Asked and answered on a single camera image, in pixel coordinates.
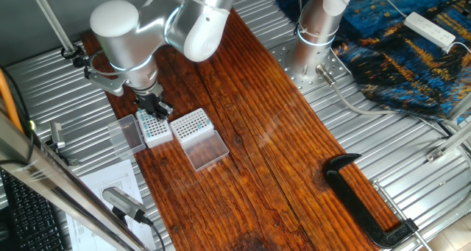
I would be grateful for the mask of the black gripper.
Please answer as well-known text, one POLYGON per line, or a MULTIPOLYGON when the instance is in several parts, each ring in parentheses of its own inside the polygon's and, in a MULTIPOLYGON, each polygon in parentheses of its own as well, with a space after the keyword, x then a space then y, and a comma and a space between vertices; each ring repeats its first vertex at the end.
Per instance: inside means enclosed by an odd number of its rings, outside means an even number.
POLYGON ((170 104, 160 102, 160 97, 153 93, 137 95, 137 103, 140 109, 153 115, 158 121, 165 121, 173 112, 173 107, 170 104))

